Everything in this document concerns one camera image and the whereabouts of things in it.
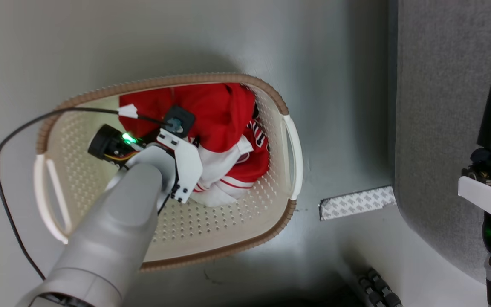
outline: gray cushion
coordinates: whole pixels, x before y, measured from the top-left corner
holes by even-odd
[[[407,223],[485,279],[483,213],[457,196],[491,83],[491,1],[399,0],[394,188]]]

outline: pile of clothes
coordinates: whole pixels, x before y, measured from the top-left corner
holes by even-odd
[[[205,206],[234,203],[269,169],[268,140],[256,121],[255,94],[239,83],[168,87],[119,98],[121,107],[129,104],[158,120],[174,104],[195,115],[187,140],[198,146],[203,173],[191,198]],[[138,138],[160,128],[129,117],[119,119]]]

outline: laundry basket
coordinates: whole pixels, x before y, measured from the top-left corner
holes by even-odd
[[[192,199],[186,204],[169,200],[159,215],[142,271],[225,257],[267,242],[287,225],[302,186],[303,171],[300,142],[287,106],[275,89],[253,76],[203,74],[121,84],[79,95],[58,107],[117,109],[119,96],[127,93],[220,82],[238,82],[255,93],[259,124],[269,138],[269,171],[246,196],[228,206],[209,208]],[[86,112],[51,117],[39,131],[34,165],[35,196],[43,222],[63,243],[67,243],[117,172],[114,165],[87,153],[90,138],[102,124],[124,132],[117,116]],[[47,192],[49,183],[58,202],[54,208]],[[56,217],[55,208],[60,210],[61,218]]]

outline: green led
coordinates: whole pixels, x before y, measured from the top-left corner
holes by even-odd
[[[130,134],[127,134],[127,133],[122,134],[122,138],[124,139],[124,142],[126,144],[131,144],[131,143],[137,143],[138,142],[138,140],[136,140]]]

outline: white handle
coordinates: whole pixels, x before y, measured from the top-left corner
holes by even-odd
[[[45,178],[45,166],[48,161],[45,161],[45,155],[37,155],[35,158],[35,164],[33,164],[33,187],[35,190],[35,199],[37,200],[37,208],[39,208],[39,213],[41,214],[41,219],[45,223],[49,232],[58,240],[64,244],[68,243],[68,236],[71,232],[71,225],[69,223],[69,215],[64,214],[63,220],[66,224],[66,227],[62,229],[60,223],[56,220],[56,216],[54,215],[54,211],[52,209],[52,205],[49,200],[49,196],[47,195],[46,189],[46,178]],[[53,172],[51,171],[52,184],[56,191],[56,197],[58,202],[60,203],[60,208],[63,207],[63,193],[60,188],[60,182],[55,179],[55,176],[52,176]]]
[[[289,115],[283,116],[285,128],[291,140],[291,148],[293,150],[293,163],[295,164],[295,178],[292,183],[290,200],[296,200],[300,189],[302,189],[303,162],[302,148],[300,147],[300,139],[298,138],[297,128]]]

